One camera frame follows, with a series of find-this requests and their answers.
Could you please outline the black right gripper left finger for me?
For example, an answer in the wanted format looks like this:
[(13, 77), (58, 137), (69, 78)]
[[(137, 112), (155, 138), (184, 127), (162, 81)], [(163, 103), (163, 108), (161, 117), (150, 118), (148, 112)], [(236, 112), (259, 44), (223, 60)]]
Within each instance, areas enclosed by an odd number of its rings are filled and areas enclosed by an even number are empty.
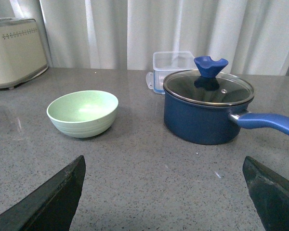
[(83, 155), (0, 214), (0, 231), (67, 231), (77, 210), (86, 172)]

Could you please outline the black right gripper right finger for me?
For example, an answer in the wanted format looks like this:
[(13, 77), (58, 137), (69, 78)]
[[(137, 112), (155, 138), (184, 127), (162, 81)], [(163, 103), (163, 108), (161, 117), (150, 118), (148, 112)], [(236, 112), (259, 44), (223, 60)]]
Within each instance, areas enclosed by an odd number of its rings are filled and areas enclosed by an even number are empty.
[(250, 156), (242, 171), (264, 229), (289, 231), (289, 180)]

